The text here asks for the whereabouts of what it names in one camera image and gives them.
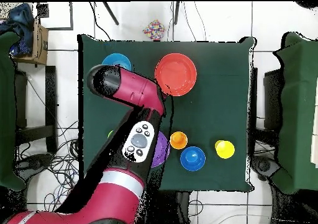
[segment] blue bowl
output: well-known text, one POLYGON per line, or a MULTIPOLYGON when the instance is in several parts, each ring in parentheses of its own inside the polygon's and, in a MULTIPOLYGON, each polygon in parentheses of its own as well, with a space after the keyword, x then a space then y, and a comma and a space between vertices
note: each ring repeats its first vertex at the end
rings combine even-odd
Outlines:
POLYGON ((104 61, 102 61, 102 65, 119 65, 128 71, 132 70, 132 65, 129 59, 120 53, 112 53, 108 55, 104 61))
POLYGON ((206 162, 206 156, 200 148, 190 146, 183 150, 180 161, 186 170, 197 171, 203 167, 206 162))

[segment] dark green tablecloth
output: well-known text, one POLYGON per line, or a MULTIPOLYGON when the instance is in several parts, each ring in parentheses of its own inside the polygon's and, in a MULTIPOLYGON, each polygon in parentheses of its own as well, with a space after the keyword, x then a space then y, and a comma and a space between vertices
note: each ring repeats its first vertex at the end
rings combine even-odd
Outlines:
MULTIPOLYGON (((132 71, 153 78, 155 67, 168 53, 182 53, 192 59, 198 76, 193 89, 174 97, 172 132, 188 136, 188 146, 200 147, 206 163, 196 172, 185 170, 179 161, 181 150, 171 149, 166 161, 161 190, 250 191, 245 182, 247 157, 248 55, 253 38, 241 43, 206 42, 101 42, 82 35, 84 70, 84 172, 116 128, 128 107, 93 95, 86 85, 88 71, 111 53, 122 53, 132 71), (214 143, 229 140, 235 145, 230 159, 216 155, 214 143)), ((160 131, 168 136, 171 100, 160 131)), ((151 173, 161 169, 157 167, 151 173)))
POLYGON ((285 194, 318 190, 318 169, 311 163, 311 144, 318 78, 318 42, 295 32, 284 36, 276 52, 285 85, 281 92, 283 126, 279 132, 280 169, 273 182, 285 194))
POLYGON ((25 188, 13 172, 16 146, 15 68, 9 57, 11 46, 19 40, 14 32, 0 35, 0 186, 12 190, 25 188))

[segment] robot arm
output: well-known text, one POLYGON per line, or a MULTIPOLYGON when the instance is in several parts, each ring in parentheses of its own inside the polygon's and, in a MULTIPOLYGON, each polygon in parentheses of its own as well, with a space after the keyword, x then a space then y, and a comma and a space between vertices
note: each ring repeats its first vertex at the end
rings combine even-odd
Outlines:
POLYGON ((86 194, 84 207, 69 214, 21 212, 6 224, 134 224, 164 114, 161 92, 153 81, 118 66, 94 67, 88 86, 93 93, 133 109, 73 189, 86 194))

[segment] white control panel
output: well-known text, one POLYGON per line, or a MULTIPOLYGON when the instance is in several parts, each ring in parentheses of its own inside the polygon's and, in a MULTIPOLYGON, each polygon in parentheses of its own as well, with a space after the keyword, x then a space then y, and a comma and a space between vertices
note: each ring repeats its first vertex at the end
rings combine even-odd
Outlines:
POLYGON ((122 154, 132 162, 144 162, 154 135, 155 130, 151 123, 147 121, 136 123, 122 148, 122 154))

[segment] chair leg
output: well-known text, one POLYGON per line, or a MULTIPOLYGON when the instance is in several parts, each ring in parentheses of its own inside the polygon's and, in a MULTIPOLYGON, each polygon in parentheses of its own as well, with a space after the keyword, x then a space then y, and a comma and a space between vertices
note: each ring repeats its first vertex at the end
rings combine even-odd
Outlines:
POLYGON ((176 1, 175 25, 178 23, 180 1, 176 1))
POLYGON ((108 6, 108 4, 107 4, 106 2, 103 2, 103 3, 104 3, 104 5, 105 5, 105 8, 107 9, 109 15, 111 15, 113 21, 115 22, 115 24, 116 24, 116 25, 119 25, 119 22, 118 22, 118 20, 116 19, 114 13, 112 13, 111 8, 108 6))

